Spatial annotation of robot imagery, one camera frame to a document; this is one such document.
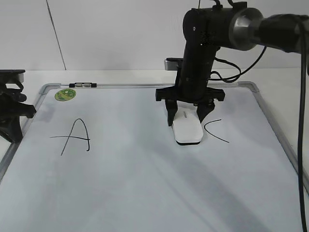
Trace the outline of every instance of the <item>green sticker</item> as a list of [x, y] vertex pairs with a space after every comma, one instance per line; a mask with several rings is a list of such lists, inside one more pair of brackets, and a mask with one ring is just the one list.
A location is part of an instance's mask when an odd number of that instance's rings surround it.
[[60, 102], [61, 101], [65, 102], [65, 101], [69, 101], [73, 99], [75, 96], [76, 96], [76, 91], [74, 89], [66, 88], [66, 89], [63, 89], [57, 92], [55, 94], [55, 99]]

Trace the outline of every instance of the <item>drawing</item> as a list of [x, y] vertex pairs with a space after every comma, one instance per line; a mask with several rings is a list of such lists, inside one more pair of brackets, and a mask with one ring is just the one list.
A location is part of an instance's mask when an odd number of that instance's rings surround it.
[[208, 134], [210, 134], [210, 135], [212, 135], [213, 137], [215, 137], [215, 138], [217, 138], [217, 139], [220, 139], [221, 141], [226, 142], [226, 143], [229, 144], [229, 143], [230, 143], [229, 141], [224, 140], [224, 139], [221, 139], [221, 138], [215, 136], [214, 134], [210, 133], [210, 132], [206, 129], [206, 126], [207, 126], [208, 124], [210, 124], [210, 123], [212, 123], [212, 122], [219, 122], [219, 121], [221, 121], [221, 119], [219, 119], [219, 120], [214, 120], [214, 121], [211, 121], [211, 122], [206, 123], [206, 124], [204, 125], [204, 129], [205, 129], [205, 131], [206, 131]]
[[[81, 138], [81, 137], [71, 136], [71, 134], [72, 134], [72, 132], [73, 132], [73, 129], [74, 129], [74, 126], [75, 126], [75, 123], [76, 123], [78, 120], [81, 121], [81, 122], [83, 123], [83, 125], [84, 125], [84, 127], [85, 127], [85, 131], [86, 131], [87, 138]], [[74, 121], [73, 126], [72, 126], [71, 131], [70, 131], [70, 133], [69, 133], [68, 136], [54, 136], [54, 137], [50, 137], [50, 138], [67, 138], [67, 141], [66, 141], [66, 143], [65, 143], [65, 145], [64, 145], [64, 147], [63, 147], [63, 149], [62, 149], [61, 156], [63, 155], [63, 152], [64, 152], [64, 150], [66, 149], [66, 146], [67, 146], [68, 141], [69, 141], [70, 138], [86, 140], [87, 143], [88, 143], [88, 149], [87, 149], [86, 151], [90, 151], [90, 139], [89, 139], [89, 136], [88, 136], [88, 130], [87, 130], [86, 124], [84, 123], [84, 121], [83, 121], [81, 118], [78, 118], [78, 119], [76, 119], [76, 120]]]

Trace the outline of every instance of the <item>white whiteboard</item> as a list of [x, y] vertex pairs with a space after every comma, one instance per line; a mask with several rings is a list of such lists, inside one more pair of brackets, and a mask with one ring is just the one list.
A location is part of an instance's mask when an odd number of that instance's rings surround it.
[[[297, 175], [251, 91], [179, 146], [153, 88], [51, 90], [0, 184], [1, 232], [301, 232]], [[82, 118], [90, 138], [70, 138]], [[86, 137], [77, 122], [72, 136]]]

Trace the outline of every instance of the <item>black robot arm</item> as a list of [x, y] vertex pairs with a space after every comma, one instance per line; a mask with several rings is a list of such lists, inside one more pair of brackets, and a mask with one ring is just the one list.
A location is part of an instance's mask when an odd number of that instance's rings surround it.
[[[27, 97], [22, 94], [21, 84], [25, 70], [0, 70], [0, 136], [9, 142], [18, 143], [23, 134], [20, 128], [20, 116], [33, 118], [36, 110], [33, 105], [23, 104]], [[16, 84], [8, 88], [7, 84]]]
[[221, 47], [247, 51], [257, 44], [301, 53], [302, 21], [309, 44], [309, 17], [306, 15], [281, 14], [263, 18], [246, 2], [223, 8], [220, 2], [206, 9], [191, 9], [183, 19], [183, 34], [186, 39], [183, 59], [169, 58], [167, 70], [177, 70], [175, 86], [158, 89], [156, 100], [166, 101], [168, 125], [171, 126], [177, 112], [177, 101], [193, 103], [202, 122], [214, 109], [214, 99], [223, 101], [225, 93], [208, 88], [216, 52]]

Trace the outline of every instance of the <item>black wire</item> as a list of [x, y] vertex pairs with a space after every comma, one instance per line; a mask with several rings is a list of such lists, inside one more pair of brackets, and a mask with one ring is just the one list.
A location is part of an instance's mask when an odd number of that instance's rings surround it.
[[259, 57], [256, 59], [256, 61], [249, 68], [247, 68], [244, 72], [241, 72], [239, 66], [237, 66], [236, 64], [234, 64], [232, 62], [226, 61], [224, 59], [215, 58], [215, 60], [218, 61], [218, 62], [225, 63], [225, 64], [228, 64], [228, 65], [231, 65], [231, 66], [237, 68], [238, 71], [239, 71], [239, 74], [237, 74], [235, 76], [227, 77], [227, 78], [222, 78], [222, 76], [217, 71], [212, 71], [211, 75], [216, 74], [219, 77], [219, 79], [211, 78], [210, 80], [211, 81], [223, 81], [225, 83], [233, 83], [233, 82], [237, 81], [242, 75], [246, 74], [249, 70], [251, 70], [261, 60], [264, 53], [266, 52], [266, 49], [267, 49], [267, 47], [265, 46], [263, 48], [261, 54], [259, 55]]
[[234, 6], [234, 3], [232, 0], [227, 0], [227, 2], [231, 5], [231, 6]]
[[[217, 6], [221, 5], [220, 0], [211, 0], [211, 1], [215, 1]], [[198, 0], [198, 9], [200, 8], [200, 6], [201, 6], [201, 0]]]
[[303, 170], [303, 137], [304, 137], [304, 118], [305, 118], [305, 100], [306, 100], [306, 66], [307, 66], [307, 44], [305, 26], [301, 18], [297, 15], [287, 14], [297, 22], [301, 37], [301, 84], [299, 101], [299, 123], [298, 123], [298, 141], [297, 141], [297, 162], [298, 162], [298, 190], [301, 223], [303, 232], [307, 232], [305, 200], [304, 200], [304, 170]]

